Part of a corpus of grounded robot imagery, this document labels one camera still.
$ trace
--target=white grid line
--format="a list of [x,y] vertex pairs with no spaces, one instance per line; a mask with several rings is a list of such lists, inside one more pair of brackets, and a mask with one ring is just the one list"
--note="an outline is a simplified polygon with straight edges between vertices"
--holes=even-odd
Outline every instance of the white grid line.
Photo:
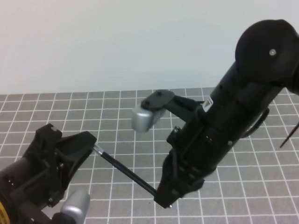
[[[67,120],[67,121],[101,121],[100,119],[90,119],[90,120]],[[37,122],[48,122],[48,120],[40,120],[40,121],[30,121],[31,123],[37,123]],[[260,126],[260,127],[295,127],[295,125],[293,126],[288,126],[288,125],[285,125],[285,126]],[[118,131],[131,131],[132,129],[118,129]],[[155,130],[166,130],[166,131],[170,131],[171,132],[171,128],[156,128],[155,127]],[[66,132],[78,132],[79,130],[65,130]],[[103,132],[103,131],[109,131],[109,132],[115,132],[117,131],[117,129],[102,129],[102,130],[99,130],[99,129],[90,129],[90,130],[87,130],[87,131],[97,131],[97,132]],[[22,131],[22,132],[0,132],[2,134],[6,134],[6,133],[35,133],[35,131]]]
[[[275,215],[275,216],[295,216],[297,214],[279,214],[279,215]],[[258,215],[251,215],[253,217],[263,217],[263,216],[273,216],[272,214],[258,214]],[[207,218],[211,218],[211,217],[225,217],[225,215],[216,215],[216,216],[159,216],[159,218],[200,218],[200,217],[207,217]],[[249,217],[249,215],[228,215],[228,217]],[[108,217],[87,217],[86,219],[107,219]],[[113,219],[122,219],[122,218],[131,218],[131,216],[124,216],[124,217],[110,217]],[[133,218],[154,218],[154,216],[135,216]]]
[[[267,196],[256,196],[256,197],[204,197],[202,198],[202,200],[231,200],[231,199],[268,199],[268,198],[291,198],[290,196],[270,196],[270,197],[267,197]],[[153,198],[152,197],[149,197],[149,198],[133,198],[133,201],[142,201],[142,200],[152,200]],[[188,197],[188,198],[180,198],[180,200],[185,200],[185,201],[188,201],[188,200],[198,200],[197,197]],[[93,198],[91,199],[91,201],[132,201],[131,198],[118,198],[118,199],[102,199],[102,198]]]
[[[155,167],[155,126],[153,125],[153,166]],[[156,168],[153,169],[154,171],[154,189],[156,189]],[[156,203],[154,203],[154,223],[157,223],[157,217],[156,217]]]
[[[299,105],[298,104],[277,104],[277,105]],[[90,108],[87,110],[117,110],[118,108]],[[120,108],[120,110],[130,110],[131,108]],[[55,109],[53,111],[82,111],[83,109]],[[32,112],[33,110],[22,110],[21,112]]]
[[[285,180],[264,180],[265,182],[285,182]],[[296,181],[298,182],[299,180],[298,179],[294,179],[294,180],[287,180],[289,182],[291,181]],[[218,183],[219,181],[205,181],[205,183]],[[220,181],[221,183],[241,183],[241,181]],[[245,182],[263,182],[262,180],[254,180],[254,181],[242,181],[243,183]],[[113,184],[129,184],[129,183],[132,183],[131,181],[130,182],[114,182]],[[92,185],[94,184],[110,184],[110,182],[93,182]],[[70,185],[88,185],[89,186],[89,183],[70,183]]]
[[[278,94],[278,95],[290,95],[289,93],[280,93],[280,94]],[[187,97],[187,98],[190,98],[190,97],[209,97],[208,95],[185,95],[185,97]],[[103,97],[103,98],[78,98],[78,99],[72,99],[72,98],[70,98],[70,99],[56,99],[56,98],[53,98],[53,99],[43,99],[43,100],[41,100],[41,101],[52,101],[52,100],[55,100],[55,101],[69,101],[69,100],[99,100],[99,99],[119,99],[119,98],[105,98],[105,97]],[[120,97],[120,99],[135,99],[135,97],[126,97],[126,98],[121,98]],[[31,99],[31,100],[24,100],[23,102],[30,102],[30,101],[36,101],[36,100],[33,100],[33,99]],[[19,100],[8,100],[8,101],[6,101],[6,102],[19,102]]]
[[[4,144],[5,146],[12,146],[12,145],[22,145],[22,146],[29,146],[28,143],[25,144]],[[284,153],[284,152],[294,152],[293,150],[286,150],[286,151],[278,151],[279,153]],[[254,152],[235,152],[236,154],[254,154]],[[261,154],[261,153],[274,153],[274,151],[260,151],[256,152],[256,154]],[[115,155],[133,155],[133,154],[115,154]],[[153,153],[136,153],[135,155],[153,155]],[[155,155],[168,155],[168,153],[155,153]],[[15,156],[1,156],[1,158],[14,158]],[[259,165],[261,167],[278,167],[278,165]],[[287,167],[287,166],[299,166],[299,164],[281,164],[282,167]],[[217,167],[237,167],[237,165],[219,165]],[[238,167],[258,167],[258,165],[239,165]]]
[[[286,132],[286,134],[288,134],[288,130],[286,129],[285,122],[284,122],[284,120],[282,119],[282,117],[280,116],[280,113],[279,113],[279,112],[278,112],[278,114],[279,114],[279,117],[280,117],[281,122],[284,124],[283,127],[285,128],[285,132]],[[293,148],[293,151],[295,152],[295,155],[296,155],[296,157],[297,157],[297,161],[299,162],[299,157],[298,157],[298,155],[297,155],[297,153],[296,153],[295,146],[294,146],[294,144],[293,144],[293,142],[292,142],[291,140],[290,140],[290,143],[291,143],[292,148]]]
[[261,166],[260,166],[260,164],[258,162],[258,159],[257,159],[257,156],[256,156],[256,152],[255,152],[255,149],[254,149],[254,146],[253,146],[253,143],[252,143],[252,140],[251,140],[250,136],[249,136],[249,139],[250,139],[251,147],[252,147],[253,152],[254,152],[254,156],[255,156],[255,159],[256,159],[257,167],[258,167],[258,170],[259,170],[261,178],[262,178],[263,187],[265,188],[266,195],[268,197],[268,202],[269,202],[269,205],[270,205],[270,209],[271,209],[271,212],[273,214],[273,218],[274,218],[275,224],[277,224],[277,220],[276,220],[276,218],[274,216],[274,214],[275,214],[274,213],[274,209],[273,209],[273,206],[272,206],[272,203],[271,203],[271,200],[270,200],[270,197],[269,197],[269,193],[268,193],[268,190],[267,190],[267,187],[266,187],[266,183],[264,181],[263,174],[262,174],[262,171],[261,171]]
[[[116,130],[105,130],[106,132],[115,132]],[[79,130],[77,131],[65,131],[65,132],[74,132],[74,133],[78,133]],[[8,132],[8,133],[35,133],[35,132]],[[284,140],[285,138],[251,138],[251,140],[270,140],[270,139],[279,139],[279,140]],[[153,140],[137,140],[136,142],[148,142],[148,141],[153,141]],[[134,141],[117,141],[117,142],[134,142]],[[0,145],[28,145],[29,143],[7,143],[7,144],[0,144]]]
[[[171,112],[170,112],[170,123],[171,123],[171,128],[173,129],[172,113]],[[180,224],[180,219],[179,219],[180,218],[180,215],[179,215],[179,200],[177,200],[175,203],[177,204],[178,224]]]
[[[199,199],[199,209],[200,209],[200,213],[201,213],[201,215],[203,215],[200,191],[197,190],[197,193],[198,193],[198,199]],[[202,222],[202,224],[205,223],[205,220],[204,220],[203,217],[201,218],[201,222]]]
[[[135,91],[135,104],[137,105],[137,91]],[[136,148],[136,132],[134,132],[134,151],[133,151],[133,173],[135,172],[135,148]],[[132,182],[131,196],[131,224],[133,224],[133,205],[134,205],[134,182]]]
[[[66,112],[65,120],[64,120],[64,125],[63,125],[62,130],[61,130],[62,132],[64,131],[64,127],[65,127],[65,124],[66,124],[66,118],[67,118],[68,114],[69,114],[69,111]],[[65,198],[67,198],[68,195],[69,195],[69,189],[70,189],[70,187],[68,187],[67,190],[66,190]]]
[[[293,103],[293,101],[292,101],[292,98],[291,98],[291,96],[290,96],[290,94],[289,94],[289,91],[287,91],[287,95],[289,96],[289,99],[290,99],[290,101],[292,102],[293,108],[294,108],[295,111],[296,111],[297,117],[299,118],[298,110],[297,110],[297,108],[295,107],[295,105],[294,105],[294,103]],[[294,144],[293,144],[293,142],[292,142],[291,139],[289,139],[289,141],[292,143],[292,147],[293,147],[293,149],[294,149],[294,151],[295,151],[295,154],[296,154],[296,156],[297,156],[297,159],[298,159],[298,161],[299,161],[299,157],[298,157],[298,155],[297,155],[297,153],[296,153],[295,146],[294,146]]]
[[[20,108],[20,106],[21,106],[23,97],[24,97],[24,94],[22,95],[22,98],[21,98],[21,101],[20,101],[20,103],[19,103],[19,106],[18,106],[17,111],[19,110],[19,108]],[[14,115],[13,121],[11,122],[11,124],[10,124],[10,126],[9,126],[8,131],[11,129],[11,127],[12,127],[12,125],[13,125],[14,119],[15,119],[15,117],[17,116],[17,111],[16,111],[16,113],[15,113],[15,115]],[[3,144],[5,144],[7,137],[8,137],[8,132],[7,132],[7,134],[6,134],[6,136],[5,136],[4,140],[3,140]]]
[[[201,88],[200,90],[201,90],[201,95],[202,95],[201,98],[202,98],[202,100],[204,100],[204,97],[203,97],[203,95],[204,95],[204,91],[202,90],[202,88]],[[203,215],[200,190],[198,190],[198,196],[199,196],[199,203],[200,203],[200,211],[201,211],[201,215]],[[201,217],[201,222],[202,222],[202,224],[205,224],[205,220],[204,220],[204,217],[203,217],[203,216]]]
[[[233,147],[232,147],[231,150],[232,150],[232,152],[234,154],[236,165],[238,166],[238,160],[237,160],[237,157],[235,155],[235,150],[234,150]],[[245,203],[246,203],[247,211],[248,211],[248,214],[249,214],[250,222],[253,224],[252,218],[251,218],[251,212],[250,212],[250,209],[249,209],[248,200],[246,198],[246,192],[245,192],[245,188],[244,188],[244,184],[243,184],[243,180],[242,180],[242,176],[241,176],[241,172],[240,172],[239,167],[237,167],[237,170],[238,170],[238,174],[239,174],[239,178],[240,178],[240,183],[241,183],[242,191],[243,191],[243,194],[244,194],[244,197],[245,197]]]
[[[83,113],[83,118],[85,117],[85,112],[86,112],[86,108],[87,108],[87,102],[88,100],[86,101],[86,104],[85,104],[85,110],[84,110],[84,113]],[[96,156],[94,154],[94,152],[92,152],[92,155],[93,155],[93,168],[92,168],[92,174],[91,174],[91,177],[90,177],[90,184],[89,184],[89,189],[88,189],[88,193],[90,194],[90,191],[91,191],[91,188],[92,188],[92,182],[93,182],[93,171],[94,171],[94,164],[95,164],[95,159],[96,159]]]
[[[278,111],[278,114],[279,114],[279,116],[280,116],[280,113],[279,113],[279,110],[278,110],[277,105],[276,105],[276,103],[275,103],[275,100],[274,100],[273,102],[274,102],[274,105],[275,105],[275,107],[276,107],[276,109],[277,109],[277,111]],[[290,140],[290,142],[291,142],[292,148],[294,149],[295,155],[296,155],[296,157],[297,157],[297,161],[299,161],[299,158],[298,158],[298,155],[297,155],[297,153],[296,153],[296,151],[295,151],[295,147],[294,147],[294,145],[293,145],[293,142],[292,142],[291,140]],[[274,152],[275,152],[275,156],[276,156],[276,159],[277,159],[277,161],[278,161],[278,164],[279,164],[279,167],[280,167],[280,171],[281,171],[281,173],[282,173],[282,175],[283,175],[283,177],[284,177],[284,179],[285,179],[286,188],[287,188],[287,190],[288,190],[290,196],[292,196],[291,191],[290,191],[289,184],[288,184],[288,182],[286,181],[285,174],[284,174],[284,172],[283,172],[283,170],[282,170],[282,167],[281,167],[281,164],[280,164],[280,161],[279,161],[279,158],[278,158],[278,156],[277,156],[277,153],[276,153],[276,150],[275,150],[274,146],[273,146],[273,150],[274,150]],[[292,200],[292,204],[293,204],[293,206],[294,206],[294,209],[295,209],[295,211],[296,211],[296,213],[297,213],[297,218],[298,218],[298,221],[299,221],[299,213],[298,213],[296,204],[295,204],[295,202],[294,202],[294,200],[293,200],[292,197],[291,197],[291,200]]]
[[[119,95],[119,102],[118,102],[118,115],[117,115],[117,123],[116,123],[116,129],[118,129],[118,122],[119,122],[119,117],[120,117],[120,107],[121,107],[121,93]],[[115,134],[115,141],[117,141],[117,133],[118,133],[118,130],[116,130],[116,134]],[[115,143],[115,146],[114,146],[114,154],[113,154],[113,157],[115,158],[115,155],[116,155],[116,143]],[[111,176],[111,187],[110,187],[110,200],[109,200],[109,206],[108,206],[108,219],[107,219],[107,224],[109,224],[109,217],[110,217],[110,207],[111,207],[111,196],[112,196],[112,185],[113,185],[113,175],[114,175],[114,170],[115,168],[113,167],[112,168],[112,176]]]
[[52,113],[54,104],[55,104],[55,100],[53,100],[53,104],[52,104],[52,107],[51,107],[50,112],[49,112],[49,115],[48,115],[47,124],[48,124],[48,122],[49,122],[49,119],[50,119],[50,116],[51,116],[51,113]]
[[[101,109],[91,109],[93,111],[101,111]],[[44,110],[44,111],[35,111],[35,112],[48,112],[49,110]],[[273,117],[279,117],[279,115],[268,115],[268,116],[273,116]],[[296,116],[296,114],[281,114],[280,116]],[[100,119],[66,119],[67,121],[85,121],[85,120],[100,120]],[[101,119],[101,120],[131,120],[130,118],[115,118],[115,119]],[[32,122],[43,122],[43,121],[47,121],[47,120],[33,120]],[[59,119],[59,120],[50,120],[49,121],[65,121],[65,119]],[[3,121],[0,121],[0,123],[10,123],[12,122],[11,120],[3,120]],[[14,122],[28,122],[27,120],[18,120],[18,121],[14,121]],[[295,127],[296,125],[261,125],[260,127]]]
[[[287,165],[281,165],[282,167],[294,167],[294,166],[299,166],[298,164],[292,165],[292,164],[287,164]],[[240,166],[218,166],[219,168],[238,168],[238,167],[259,167],[258,165],[240,165]],[[279,165],[260,165],[260,167],[279,167]],[[162,167],[135,167],[136,169],[154,169],[154,168],[162,168]],[[94,168],[95,170],[97,169],[113,169],[113,168]],[[92,168],[79,168],[79,170],[93,170]]]
[[[217,173],[218,180],[220,180],[218,169],[216,169],[216,173]],[[221,198],[222,198],[222,205],[223,205],[223,209],[224,209],[224,215],[225,215],[226,223],[228,224],[228,214],[226,212],[226,207],[225,207],[225,203],[224,203],[221,182],[219,182],[219,188],[220,188],[220,195],[221,195]]]
[[[30,124],[31,124],[31,121],[32,121],[32,118],[33,118],[35,109],[36,109],[37,104],[38,104],[38,102],[39,102],[39,97],[40,97],[40,94],[39,94],[38,97],[37,97],[36,104],[35,104],[35,106],[34,106],[34,110],[33,110],[32,114],[31,114],[30,120],[29,120],[29,122],[28,122],[26,131],[25,131],[25,134],[24,134],[23,139],[22,139],[22,144],[23,144],[23,142],[24,142],[24,140],[25,140],[26,133],[29,133],[29,132],[28,132],[28,128],[29,128],[29,126],[30,126]],[[51,109],[50,109],[50,113],[51,113],[51,111],[52,111],[54,102],[55,102],[55,101],[53,100],[53,103],[52,103],[52,106],[51,106]],[[19,153],[20,153],[20,151],[21,151],[22,144],[20,145],[20,148],[19,148],[19,151],[18,151],[18,153],[17,153],[17,155],[16,155],[15,161],[17,161],[17,159],[18,159]]]

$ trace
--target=white label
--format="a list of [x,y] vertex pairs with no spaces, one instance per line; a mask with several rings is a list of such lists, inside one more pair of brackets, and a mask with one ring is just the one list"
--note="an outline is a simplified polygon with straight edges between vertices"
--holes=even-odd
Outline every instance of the white label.
[[202,108],[204,109],[205,112],[210,110],[211,106],[213,105],[213,100],[211,97],[209,97],[202,105]]

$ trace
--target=gray cutting mat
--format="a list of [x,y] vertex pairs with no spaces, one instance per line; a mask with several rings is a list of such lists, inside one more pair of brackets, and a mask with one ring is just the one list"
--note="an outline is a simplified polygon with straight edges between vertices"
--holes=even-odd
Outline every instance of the gray cutting mat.
[[[176,89],[203,100],[212,88]],[[64,136],[90,131],[108,153],[157,187],[170,146],[183,122],[167,113],[147,134],[130,129],[131,108],[152,91],[107,91],[0,96],[0,169],[22,156],[35,130],[52,123]],[[264,125],[240,140],[200,192],[162,209],[152,196],[92,154],[73,178],[91,195],[86,224],[297,224],[299,223],[299,131],[282,149],[299,120],[299,97],[283,90]],[[44,211],[51,216],[61,204]]]

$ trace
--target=screw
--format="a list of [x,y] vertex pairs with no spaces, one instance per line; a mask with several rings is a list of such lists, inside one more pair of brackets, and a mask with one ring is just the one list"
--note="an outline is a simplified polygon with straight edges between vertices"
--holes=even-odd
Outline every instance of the screw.
[[271,56],[275,56],[275,55],[276,55],[276,50],[275,50],[275,49],[271,49],[271,50],[269,51],[269,55],[271,55]]
[[57,131],[57,128],[55,128],[55,127],[52,127],[51,129],[52,129],[54,132]]
[[174,195],[176,195],[176,196],[178,196],[178,191],[177,190],[175,190],[175,189],[172,189],[172,194],[174,194]]
[[173,132],[174,133],[178,133],[180,130],[180,127],[179,126],[175,126],[174,129],[173,129]]

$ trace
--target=sticker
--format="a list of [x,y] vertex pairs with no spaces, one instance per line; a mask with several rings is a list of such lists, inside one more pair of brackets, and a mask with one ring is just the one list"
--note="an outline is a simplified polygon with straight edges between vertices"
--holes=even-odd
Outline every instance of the sticker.
[[0,224],[10,224],[8,214],[5,211],[5,208],[0,202]]
[[205,112],[208,112],[210,110],[211,106],[213,105],[213,100],[211,97],[209,97],[202,105],[202,108],[204,109]]

